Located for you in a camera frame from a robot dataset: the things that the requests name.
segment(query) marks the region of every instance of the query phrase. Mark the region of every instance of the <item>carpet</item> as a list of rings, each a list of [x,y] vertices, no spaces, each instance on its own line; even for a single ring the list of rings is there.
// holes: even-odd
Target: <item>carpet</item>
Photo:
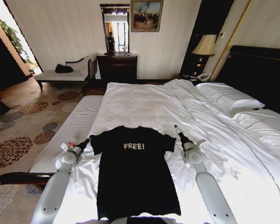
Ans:
[[[28,172],[82,99],[82,84],[28,81],[0,91],[11,109],[0,116],[0,175]],[[0,186],[0,224],[30,223],[41,191],[33,185]]]

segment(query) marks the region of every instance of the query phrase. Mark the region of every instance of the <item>picture frame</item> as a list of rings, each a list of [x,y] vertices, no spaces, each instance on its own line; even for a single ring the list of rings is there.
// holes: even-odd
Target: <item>picture frame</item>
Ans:
[[[159,32],[163,0],[131,0],[131,32]]]

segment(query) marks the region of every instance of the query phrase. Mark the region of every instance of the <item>mirror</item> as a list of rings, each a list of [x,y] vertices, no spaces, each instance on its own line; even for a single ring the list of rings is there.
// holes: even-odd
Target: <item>mirror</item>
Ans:
[[[129,53],[129,4],[100,4],[108,54]]]

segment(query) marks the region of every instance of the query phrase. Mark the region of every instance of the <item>t-shirt sleeve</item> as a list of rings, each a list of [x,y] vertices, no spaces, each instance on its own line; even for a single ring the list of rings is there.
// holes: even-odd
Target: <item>t-shirt sleeve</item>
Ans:
[[[172,138],[170,135],[160,134],[160,143],[164,151],[174,152],[175,140],[176,138]]]
[[[107,148],[106,142],[109,142],[110,140],[110,132],[103,132],[99,135],[91,135],[90,137],[90,144],[93,148],[94,155],[97,155]]]

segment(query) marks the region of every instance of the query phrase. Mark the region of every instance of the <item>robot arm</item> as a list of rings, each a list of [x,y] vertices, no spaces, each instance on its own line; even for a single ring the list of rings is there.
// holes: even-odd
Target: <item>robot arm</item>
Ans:
[[[77,163],[90,139],[86,139],[75,147],[69,147],[67,152],[61,153],[56,159],[58,171],[49,179],[40,200],[35,208],[31,224],[52,224],[61,206],[70,172]]]
[[[188,168],[194,167],[197,173],[196,183],[215,224],[236,224],[235,217],[216,179],[205,168],[207,161],[205,154],[200,151],[198,145],[183,135],[178,126],[175,125],[175,129],[181,137],[182,158]],[[199,141],[199,145],[203,143],[206,143],[205,140]]]

